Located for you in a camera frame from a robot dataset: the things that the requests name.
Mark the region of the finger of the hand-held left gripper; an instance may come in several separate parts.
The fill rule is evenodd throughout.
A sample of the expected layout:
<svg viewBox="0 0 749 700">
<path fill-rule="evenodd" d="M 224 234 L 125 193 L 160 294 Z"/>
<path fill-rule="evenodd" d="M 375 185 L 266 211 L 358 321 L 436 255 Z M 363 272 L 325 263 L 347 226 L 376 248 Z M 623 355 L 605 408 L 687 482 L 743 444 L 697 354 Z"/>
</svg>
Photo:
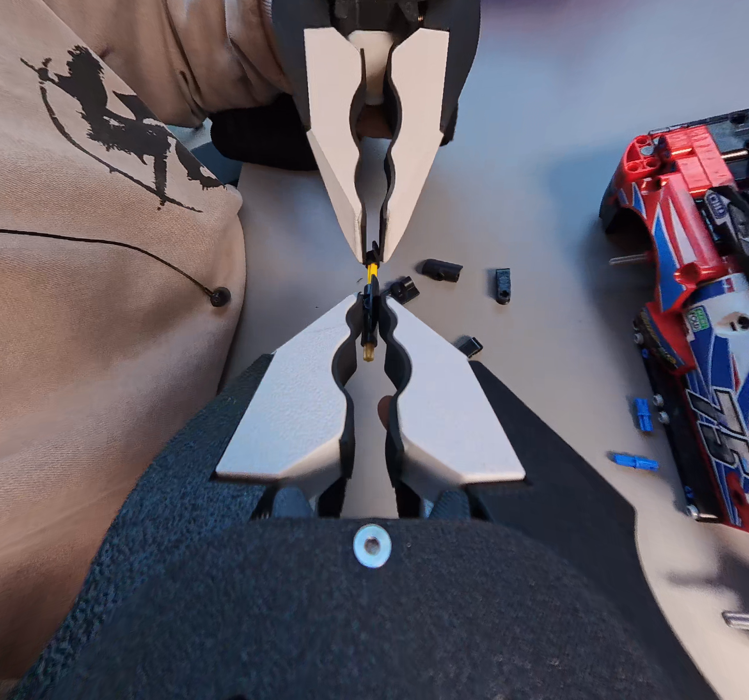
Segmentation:
<svg viewBox="0 0 749 700">
<path fill-rule="evenodd" d="M 307 139 L 342 233 L 356 259 L 366 258 L 366 213 L 356 188 L 356 123 L 366 90 L 362 53 L 334 28 L 304 31 L 309 101 Z"/>
<path fill-rule="evenodd" d="M 387 153 L 389 189 L 381 207 L 381 260 L 403 237 L 444 137 L 440 127 L 449 33 L 419 29 L 389 56 L 387 85 L 396 128 Z"/>
</svg>

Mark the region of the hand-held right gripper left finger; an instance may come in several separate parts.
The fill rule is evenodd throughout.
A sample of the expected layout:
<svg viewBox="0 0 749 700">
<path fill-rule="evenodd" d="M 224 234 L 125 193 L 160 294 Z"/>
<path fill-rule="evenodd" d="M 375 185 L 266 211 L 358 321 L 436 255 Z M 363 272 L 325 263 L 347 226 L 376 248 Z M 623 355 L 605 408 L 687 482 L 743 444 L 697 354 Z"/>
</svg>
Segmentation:
<svg viewBox="0 0 749 700">
<path fill-rule="evenodd" d="M 279 347 L 219 461 L 219 480 L 298 487 L 339 516 L 353 470 L 362 295 L 350 295 Z"/>
</svg>

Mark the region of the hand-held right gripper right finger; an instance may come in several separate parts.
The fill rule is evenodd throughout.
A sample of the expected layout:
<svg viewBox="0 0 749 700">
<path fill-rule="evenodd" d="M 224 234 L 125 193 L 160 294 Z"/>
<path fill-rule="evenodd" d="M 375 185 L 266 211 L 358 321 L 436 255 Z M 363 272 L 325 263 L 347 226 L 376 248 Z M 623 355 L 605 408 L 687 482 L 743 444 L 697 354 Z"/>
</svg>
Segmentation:
<svg viewBox="0 0 749 700">
<path fill-rule="evenodd" d="M 444 493 L 525 489 L 525 469 L 470 359 L 393 296 L 380 306 L 383 368 L 394 394 L 385 446 L 398 516 Z"/>
</svg>

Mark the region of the red white blue lego car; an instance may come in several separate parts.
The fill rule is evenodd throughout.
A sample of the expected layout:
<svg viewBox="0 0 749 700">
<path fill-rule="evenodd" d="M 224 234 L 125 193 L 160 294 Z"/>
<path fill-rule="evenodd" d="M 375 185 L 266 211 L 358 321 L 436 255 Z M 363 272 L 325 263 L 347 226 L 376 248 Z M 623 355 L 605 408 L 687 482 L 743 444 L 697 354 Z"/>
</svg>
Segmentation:
<svg viewBox="0 0 749 700">
<path fill-rule="evenodd" d="M 702 523 L 748 530 L 747 109 L 638 135 L 599 210 L 647 236 L 651 300 L 633 321 L 685 492 Z"/>
</svg>

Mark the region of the person's beige hoodie torso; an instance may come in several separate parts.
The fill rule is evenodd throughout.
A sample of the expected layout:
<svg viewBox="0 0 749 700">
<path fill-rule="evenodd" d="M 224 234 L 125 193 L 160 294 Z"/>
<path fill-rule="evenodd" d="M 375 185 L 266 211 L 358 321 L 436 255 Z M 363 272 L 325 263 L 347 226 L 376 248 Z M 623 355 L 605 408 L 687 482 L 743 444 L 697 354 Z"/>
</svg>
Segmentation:
<svg viewBox="0 0 749 700">
<path fill-rule="evenodd" d="M 100 58 L 117 0 L 2 0 L 2 689 L 42 658 L 102 539 L 216 394 L 246 281 L 241 197 Z"/>
</svg>

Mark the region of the black hoodie drawstring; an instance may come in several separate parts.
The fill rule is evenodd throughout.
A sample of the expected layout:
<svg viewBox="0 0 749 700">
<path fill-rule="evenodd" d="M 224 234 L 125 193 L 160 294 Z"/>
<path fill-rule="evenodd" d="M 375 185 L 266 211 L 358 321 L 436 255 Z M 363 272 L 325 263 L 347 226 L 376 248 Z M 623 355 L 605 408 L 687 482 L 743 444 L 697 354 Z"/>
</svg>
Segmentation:
<svg viewBox="0 0 749 700">
<path fill-rule="evenodd" d="M 99 239 L 99 238 L 75 237 L 75 236 L 66 236 L 66 235 L 60 235 L 60 234 L 41 233 L 41 232 L 32 231 L 32 230 L 16 230 L 16 229 L 7 229 L 7 228 L 2 228 L 1 234 L 12 235 L 12 236 L 17 236 L 17 237 L 22 237 L 22 236 L 23 237 L 39 237 L 39 238 L 44 238 L 44 239 L 61 240 L 61 241 L 71 242 L 71 243 L 85 243 L 85 244 L 91 244 L 91 245 L 112 246 L 112 247 L 127 249 L 132 252 L 143 254 L 151 258 L 152 260 L 166 266 L 167 268 L 176 272 L 177 274 L 183 276 L 189 282 L 197 286 L 197 288 L 201 291 L 201 293 L 206 295 L 209 302 L 211 302 L 211 305 L 214 308 L 223 308 L 226 305 L 228 305 L 229 302 L 231 301 L 231 291 L 227 287 L 219 286 L 215 288 L 210 288 L 206 286 L 205 284 L 199 282 L 194 277 L 192 277 L 192 275 L 188 274 L 187 272 L 183 271 L 178 266 L 168 262 L 162 257 L 155 255 L 154 253 L 148 252 L 143 248 L 140 248 L 138 246 L 134 246 L 128 243 L 122 243 L 122 242 L 118 242 L 115 240 L 107 240 L 107 239 Z"/>
</svg>

